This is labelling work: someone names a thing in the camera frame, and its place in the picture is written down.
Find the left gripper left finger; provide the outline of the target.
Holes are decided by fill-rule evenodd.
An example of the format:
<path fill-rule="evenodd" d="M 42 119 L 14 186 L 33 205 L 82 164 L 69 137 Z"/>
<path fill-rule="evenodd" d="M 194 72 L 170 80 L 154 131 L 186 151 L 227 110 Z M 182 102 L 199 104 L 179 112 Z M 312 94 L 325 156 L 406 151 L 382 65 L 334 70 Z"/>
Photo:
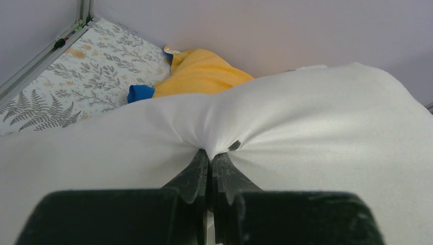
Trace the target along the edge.
<path fill-rule="evenodd" d="M 199 150 L 159 189 L 50 193 L 17 244 L 206 244 L 208 165 Z"/>

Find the white pillow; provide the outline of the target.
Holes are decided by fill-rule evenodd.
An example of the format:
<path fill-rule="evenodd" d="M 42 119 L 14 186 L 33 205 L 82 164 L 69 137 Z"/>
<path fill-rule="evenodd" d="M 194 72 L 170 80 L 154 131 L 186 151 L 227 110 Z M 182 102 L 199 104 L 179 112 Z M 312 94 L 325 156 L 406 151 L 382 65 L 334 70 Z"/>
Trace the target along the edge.
<path fill-rule="evenodd" d="M 53 191 L 161 187 L 197 150 L 230 153 L 269 190 L 358 194 L 387 244 L 432 244 L 432 115 L 361 64 L 134 102 L 64 129 L 1 138 L 1 244 Z"/>

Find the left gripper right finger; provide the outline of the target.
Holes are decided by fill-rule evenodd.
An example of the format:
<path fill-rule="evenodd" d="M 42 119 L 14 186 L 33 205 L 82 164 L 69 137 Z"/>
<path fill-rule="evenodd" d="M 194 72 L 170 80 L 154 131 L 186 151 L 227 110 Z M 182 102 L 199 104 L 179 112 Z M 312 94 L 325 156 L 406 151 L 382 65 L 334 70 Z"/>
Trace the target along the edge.
<path fill-rule="evenodd" d="M 212 162 L 212 202 L 216 243 L 384 243 L 372 212 L 357 195 L 264 191 L 226 153 Z"/>

